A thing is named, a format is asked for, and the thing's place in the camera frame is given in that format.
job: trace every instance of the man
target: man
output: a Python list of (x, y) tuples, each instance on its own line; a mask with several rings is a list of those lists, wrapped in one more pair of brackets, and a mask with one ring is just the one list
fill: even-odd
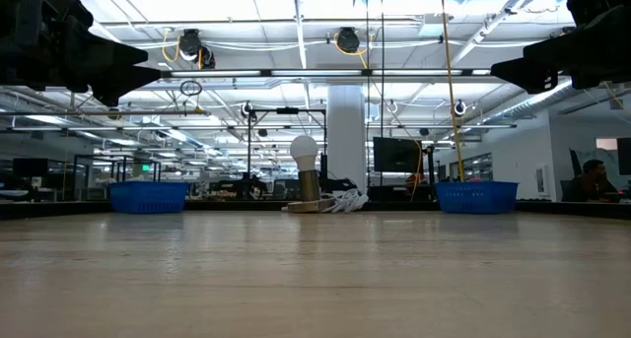
[(590, 160), (583, 165), (583, 174), (570, 181), (563, 194), (563, 201), (569, 202), (612, 202), (607, 193), (617, 190), (607, 180), (607, 170), (601, 160)]

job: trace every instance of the lamp base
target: lamp base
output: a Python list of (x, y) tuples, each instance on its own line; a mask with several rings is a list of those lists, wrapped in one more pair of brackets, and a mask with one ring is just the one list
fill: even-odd
[(335, 204), (335, 199), (296, 202), (287, 205), (287, 212), (294, 214), (319, 213)]

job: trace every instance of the metal frame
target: metal frame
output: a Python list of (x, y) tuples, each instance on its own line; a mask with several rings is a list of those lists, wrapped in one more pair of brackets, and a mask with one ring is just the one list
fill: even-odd
[[(116, 165), (116, 181), (120, 181), (120, 179), (122, 178), (122, 181), (125, 181), (125, 179), (127, 178), (127, 174), (125, 172), (125, 169), (127, 168), (127, 165), (138, 165), (138, 164), (142, 164), (142, 165), (153, 165), (154, 166), (154, 182), (160, 182), (162, 180), (162, 163), (160, 162), (156, 162), (156, 161), (151, 161), (151, 160), (141, 160), (141, 159), (137, 159), (131, 156), (120, 156), (122, 157), (122, 162), (118, 161), (118, 160), (110, 160), (107, 157), (104, 156), (95, 156), (95, 155), (76, 155), (74, 158), (74, 164), (73, 164), (73, 168), (72, 168), (72, 176), (75, 179), (72, 182), (72, 199), (75, 199), (75, 192), (77, 190), (77, 181), (76, 181), (76, 176), (77, 176), (77, 165), (78, 165), (78, 161), (80, 159), (85, 159), (85, 160), (92, 160), (92, 161), (100, 161), (100, 162), (109, 162), (111, 163), (111, 167), (110, 167), (110, 176), (112, 178), (114, 178), (114, 165)], [(122, 165), (122, 176), (120, 176), (120, 166)], [(89, 166), (86, 166), (86, 174), (89, 174), (88, 172)], [(89, 177), (86, 176), (86, 184), (85, 187), (88, 187), (88, 183), (89, 183)]]
[[(324, 123), (322, 125), (320, 125), (319, 127), (324, 131), (324, 152), (323, 154), (326, 156), (326, 141), (327, 141), (327, 134), (326, 134), (326, 110), (325, 109), (299, 109), (299, 108), (293, 108), (291, 107), (291, 109), (293, 110), (297, 110), (298, 113), (300, 112), (305, 112), (307, 113), (309, 116), (313, 116), (314, 112), (319, 112), (322, 115), (324, 115)], [(276, 108), (276, 109), (251, 109), (249, 111), (249, 113), (247, 114), (247, 178), (250, 179), (251, 177), (251, 158), (252, 158), (252, 153), (251, 153), (251, 143), (252, 143), (252, 130), (254, 129), (254, 126), (256, 126), (265, 116), (267, 116), (268, 113), (270, 112), (276, 112), (278, 113), (279, 111), (283, 111), (285, 110), (284, 107), (280, 107), (280, 108)], [(254, 123), (252, 125), (252, 117), (254, 115), (256, 115), (257, 112), (262, 112), (263, 115), (257, 119), (256, 123)]]

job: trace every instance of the white pillar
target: white pillar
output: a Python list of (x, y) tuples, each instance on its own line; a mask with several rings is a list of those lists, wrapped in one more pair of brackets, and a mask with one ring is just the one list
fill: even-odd
[(366, 191), (366, 128), (361, 86), (329, 86), (326, 105), (329, 177), (349, 178)]

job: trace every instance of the yellow cable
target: yellow cable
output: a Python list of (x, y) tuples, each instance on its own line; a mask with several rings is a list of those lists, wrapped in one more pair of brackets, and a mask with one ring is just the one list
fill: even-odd
[[(169, 31), (165, 31), (165, 39), (163, 42), (167, 42), (167, 36), (169, 36)], [(175, 46), (175, 58), (170, 58), (167, 55), (165, 46), (162, 47), (162, 55), (165, 56), (165, 59), (171, 63), (174, 63), (177, 61), (177, 58), (179, 57), (179, 36), (177, 37), (177, 45)]]
[(366, 61), (364, 61), (364, 56), (363, 55), (359, 55), (359, 59), (362, 60), (362, 64), (364, 65), (364, 69), (368, 69), (368, 65), (366, 64)]
[(452, 126), (454, 127), (454, 141), (456, 142), (457, 167), (460, 172), (460, 181), (464, 181), (464, 167), (462, 166), (462, 153), (460, 151), (460, 142), (458, 140), (456, 126), (456, 111), (454, 103), (454, 81), (452, 80), (452, 58), (450, 56), (450, 41), (447, 34), (447, 12), (445, 10), (445, 0), (441, 0), (443, 5), (443, 34), (445, 35), (445, 53), (447, 54), (447, 75), (450, 82), (450, 100), (452, 103)]
[(341, 48), (339, 48), (339, 46), (337, 45), (337, 36), (338, 34), (335, 34), (333, 36), (333, 44), (335, 45), (335, 48), (337, 48), (338, 51), (340, 51), (341, 53), (347, 55), (347, 56), (359, 56), (359, 58), (362, 60), (362, 64), (364, 65), (364, 69), (368, 69), (368, 65), (366, 64), (366, 61), (364, 60), (364, 53), (366, 53), (369, 49), (370, 44), (373, 42), (373, 36), (371, 35), (370, 37), (370, 42), (368, 44), (368, 46), (366, 46), (366, 48), (363, 51), (357, 51), (357, 52), (346, 52), (344, 50), (342, 50)]
[(609, 91), (609, 94), (618, 103), (618, 105), (620, 105), (620, 107), (622, 107), (623, 110), (626, 110), (626, 108), (624, 108), (624, 104), (622, 103), (622, 101), (620, 101), (620, 99), (615, 95), (613, 90), (609, 87), (609, 84), (605, 82), (604, 86), (607, 88), (607, 90)]
[[(379, 95), (382, 97), (382, 99), (384, 98), (384, 92), (379, 90), (379, 87), (377, 86), (377, 83), (375, 83), (375, 81), (371, 81), (373, 83), (373, 86), (375, 86), (375, 88), (377, 89), (377, 93), (379, 93)], [(412, 136), (412, 134), (409, 133), (409, 131), (407, 131), (407, 129), (403, 126), (403, 123), (401, 122), (401, 120), (398, 119), (398, 117), (396, 117), (396, 115), (394, 114), (394, 112), (392, 112), (392, 110), (390, 109), (390, 105), (386, 104), (386, 108), (387, 111), (389, 111), (390, 115), (392, 115), (394, 117), (394, 119), (396, 120), (396, 122), (398, 122), (398, 124), (401, 126), (401, 128), (403, 129), (403, 131), (405, 131), (405, 133), (407, 134), (407, 136), (410, 137), (410, 139), (412, 139), (412, 141), (414, 141), (414, 143), (416, 144), (416, 147), (418, 147), (418, 165), (416, 166), (416, 173), (414, 173), (414, 189), (412, 190), (412, 197), (410, 198), (410, 202), (414, 201), (414, 195), (416, 194), (416, 187), (418, 186), (418, 178), (417, 176), (419, 175), (420, 171), (421, 171), (421, 165), (423, 165), (423, 146), (421, 146), (421, 143), (416, 141), (414, 139), (414, 136)]]

